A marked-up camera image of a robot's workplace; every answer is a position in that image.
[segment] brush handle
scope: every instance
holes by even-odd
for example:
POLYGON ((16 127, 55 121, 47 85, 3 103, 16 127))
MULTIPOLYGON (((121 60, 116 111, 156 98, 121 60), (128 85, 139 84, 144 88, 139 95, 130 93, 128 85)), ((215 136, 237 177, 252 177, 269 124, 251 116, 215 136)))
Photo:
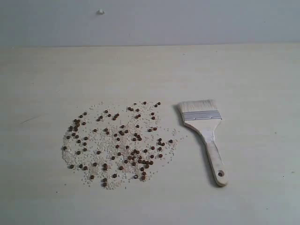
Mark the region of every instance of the brush handle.
POLYGON ((223 187, 228 183, 228 176, 224 168, 218 148, 213 140, 204 139, 206 144, 207 154, 210 160, 210 166, 215 177, 216 183, 223 187))

